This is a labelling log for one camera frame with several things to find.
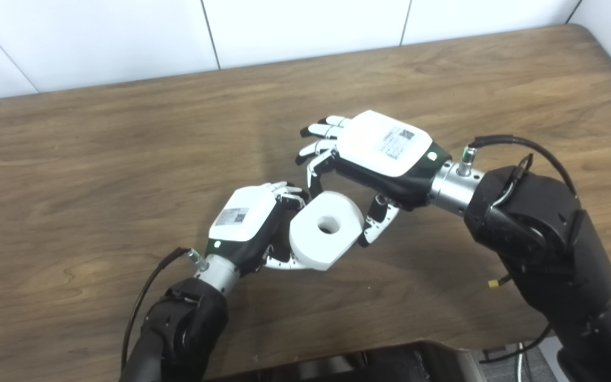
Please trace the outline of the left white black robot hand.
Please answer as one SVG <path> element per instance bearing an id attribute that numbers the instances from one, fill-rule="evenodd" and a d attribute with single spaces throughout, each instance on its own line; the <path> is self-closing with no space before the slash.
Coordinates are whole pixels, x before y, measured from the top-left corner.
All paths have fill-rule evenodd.
<path id="1" fill-rule="evenodd" d="M 288 181 L 236 189 L 209 229 L 205 254 L 227 259 L 240 276 L 258 271 L 274 250 L 289 253 L 275 236 L 286 213 L 302 210 L 308 198 Z"/>

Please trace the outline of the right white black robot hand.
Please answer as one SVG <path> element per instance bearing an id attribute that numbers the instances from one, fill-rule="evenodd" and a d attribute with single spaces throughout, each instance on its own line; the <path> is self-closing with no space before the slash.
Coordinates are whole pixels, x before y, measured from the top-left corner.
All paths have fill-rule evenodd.
<path id="1" fill-rule="evenodd" d="M 316 137 L 295 158 L 298 166 L 307 164 L 311 196 L 322 193 L 321 179 L 329 172 L 376 192 L 358 237 L 361 247 L 374 242 L 399 211 L 429 205 L 432 182 L 451 160 L 429 133 L 371 110 L 320 119 L 300 134 Z"/>

